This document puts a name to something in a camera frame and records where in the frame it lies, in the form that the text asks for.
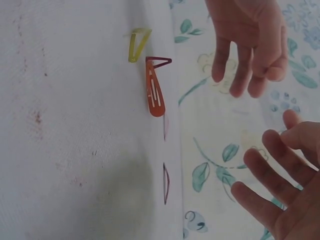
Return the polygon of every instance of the finger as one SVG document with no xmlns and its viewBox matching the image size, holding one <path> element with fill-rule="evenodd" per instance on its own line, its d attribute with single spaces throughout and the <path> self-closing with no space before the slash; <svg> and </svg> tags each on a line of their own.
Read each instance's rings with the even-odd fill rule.
<svg viewBox="0 0 320 240">
<path fill-rule="evenodd" d="M 220 36 L 216 37 L 216 50 L 212 66 L 212 78 L 220 82 L 225 75 L 226 63 L 229 59 L 230 41 Z"/>
<path fill-rule="evenodd" d="M 316 175 L 315 170 L 281 141 L 276 131 L 266 131 L 262 136 L 262 142 L 271 156 L 301 186 L 305 187 Z"/>
<path fill-rule="evenodd" d="M 266 78 L 270 81 L 281 81 L 285 78 L 288 67 L 287 29 L 281 28 L 281 56 L 271 64 L 266 72 Z"/>
<path fill-rule="evenodd" d="M 289 109 L 283 113 L 283 122 L 286 126 L 286 128 L 289 130 L 296 126 L 297 124 L 302 122 L 302 119 L 299 117 L 299 115 Z M 317 163 L 318 162 L 318 155 L 316 152 L 308 150 L 308 149 L 302 149 L 301 150 L 304 157 L 310 162 L 310 163 Z"/>
<path fill-rule="evenodd" d="M 235 98 L 240 97 L 248 85 L 252 61 L 252 48 L 238 45 L 237 50 L 239 65 L 229 90 Z"/>
<path fill-rule="evenodd" d="M 265 77 L 257 77 L 253 75 L 248 86 L 250 96 L 253 98 L 259 98 L 264 93 L 267 83 L 268 81 Z"/>
<path fill-rule="evenodd" d="M 319 168 L 318 145 L 320 138 L 320 123 L 304 121 L 281 135 L 282 142 L 291 149 L 301 149 L 308 161 Z"/>
<path fill-rule="evenodd" d="M 249 149 L 243 158 L 255 178 L 276 199 L 286 206 L 296 199 L 300 191 L 276 173 L 256 149 Z"/>
<path fill-rule="evenodd" d="M 234 183 L 231 193 L 245 210 L 275 235 L 275 222 L 283 213 L 279 207 L 260 197 L 242 182 Z"/>
<path fill-rule="evenodd" d="M 259 26 L 259 42 L 253 57 L 252 70 L 253 74 L 260 78 L 267 77 L 268 68 L 282 55 L 282 13 L 275 1 L 268 2 L 255 16 Z"/>
<path fill-rule="evenodd" d="M 301 123 L 302 119 L 299 117 L 299 115 L 295 111 L 289 109 L 283 113 L 283 122 L 286 129 L 289 130 L 289 129 L 292 129 L 297 124 Z"/>
</svg>

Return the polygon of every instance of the orange hair clip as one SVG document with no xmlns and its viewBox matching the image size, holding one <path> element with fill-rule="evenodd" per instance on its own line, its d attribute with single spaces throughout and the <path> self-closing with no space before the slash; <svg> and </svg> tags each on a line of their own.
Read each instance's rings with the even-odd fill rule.
<svg viewBox="0 0 320 240">
<path fill-rule="evenodd" d="M 153 60 L 165 61 L 154 65 Z M 172 63 L 172 59 L 165 57 L 147 56 L 145 58 L 146 96 L 149 111 L 154 117 L 161 117 L 166 112 L 165 101 L 159 85 L 155 69 Z"/>
</svg>

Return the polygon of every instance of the hand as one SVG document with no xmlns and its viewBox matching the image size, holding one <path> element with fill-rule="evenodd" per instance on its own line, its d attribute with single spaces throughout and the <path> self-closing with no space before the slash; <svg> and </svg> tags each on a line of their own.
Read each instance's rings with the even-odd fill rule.
<svg viewBox="0 0 320 240">
<path fill-rule="evenodd" d="M 254 150 L 248 150 L 244 162 L 253 175 L 282 202 L 282 210 L 257 195 L 241 182 L 231 192 L 253 217 L 263 224 L 276 240 L 320 239 L 320 173 L 309 167 L 292 149 L 302 150 L 306 159 L 320 167 L 320 123 L 301 122 L 288 110 L 283 115 L 287 131 L 278 135 L 274 130 L 263 134 L 262 141 L 271 156 L 302 187 L 299 190 L 278 175 Z"/>
<path fill-rule="evenodd" d="M 216 52 L 212 77 L 220 82 L 225 74 L 230 43 L 237 44 L 239 66 L 230 88 L 240 97 L 248 85 L 258 98 L 267 79 L 281 81 L 288 64 L 287 29 L 276 0 L 206 0 L 215 34 Z"/>
</svg>

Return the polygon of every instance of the yellow hair clip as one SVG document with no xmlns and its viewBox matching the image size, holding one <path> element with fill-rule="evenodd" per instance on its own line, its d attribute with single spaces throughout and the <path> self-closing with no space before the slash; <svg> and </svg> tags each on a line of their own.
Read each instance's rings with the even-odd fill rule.
<svg viewBox="0 0 320 240">
<path fill-rule="evenodd" d="M 135 28 L 131 33 L 131 39 L 130 39 L 130 47 L 129 47 L 129 62 L 130 63 L 136 63 L 138 61 L 138 58 L 140 57 L 140 54 L 146 45 L 150 34 L 152 32 L 152 29 L 150 28 Z M 136 35 L 137 34 L 144 34 L 140 44 L 136 48 L 136 52 L 134 54 L 135 44 L 136 44 Z"/>
</svg>

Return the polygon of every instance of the bedsheet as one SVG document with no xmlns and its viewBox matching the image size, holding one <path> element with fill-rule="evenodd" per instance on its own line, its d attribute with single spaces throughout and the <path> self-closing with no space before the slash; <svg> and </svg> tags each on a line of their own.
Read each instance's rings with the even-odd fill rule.
<svg viewBox="0 0 320 240">
<path fill-rule="evenodd" d="M 285 129 L 282 113 L 287 109 L 304 120 L 320 121 L 320 2 L 282 0 L 279 4 L 288 26 L 286 78 L 269 83 L 259 99 L 247 92 L 235 99 L 229 94 L 238 65 L 235 45 L 224 79 L 215 83 L 211 78 L 216 38 L 205 1 L 169 3 L 179 74 L 184 239 L 274 239 L 230 193 L 231 185 L 242 181 L 284 208 L 244 165 L 249 148 L 258 149 L 278 173 L 300 188 L 269 155 L 261 136 L 267 129 Z"/>
</svg>

